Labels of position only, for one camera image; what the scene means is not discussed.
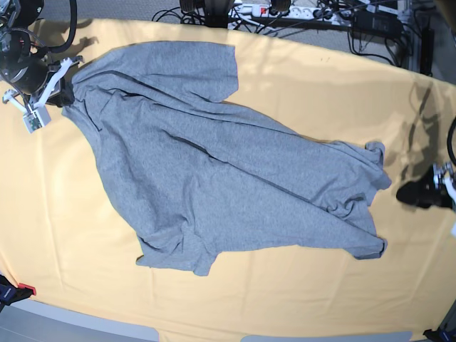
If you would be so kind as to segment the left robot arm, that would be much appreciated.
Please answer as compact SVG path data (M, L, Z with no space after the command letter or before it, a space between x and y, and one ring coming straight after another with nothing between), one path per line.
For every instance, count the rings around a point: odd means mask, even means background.
M405 183L396 192L396 199L411 207L430 209L440 207L455 211L455 120L447 134L447 153L450 161L443 165L433 164L417 181Z

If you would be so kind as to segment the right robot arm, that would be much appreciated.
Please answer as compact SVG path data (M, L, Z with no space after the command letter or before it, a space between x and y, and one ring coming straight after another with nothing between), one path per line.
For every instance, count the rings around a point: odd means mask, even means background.
M83 61L82 56L53 60L67 51L75 38L78 7L70 1L68 38L60 46L47 46L29 26L38 21L43 1L1 2L1 80L10 85L1 97L20 110L29 133L51 121L46 106L63 108L74 101L67 72Z

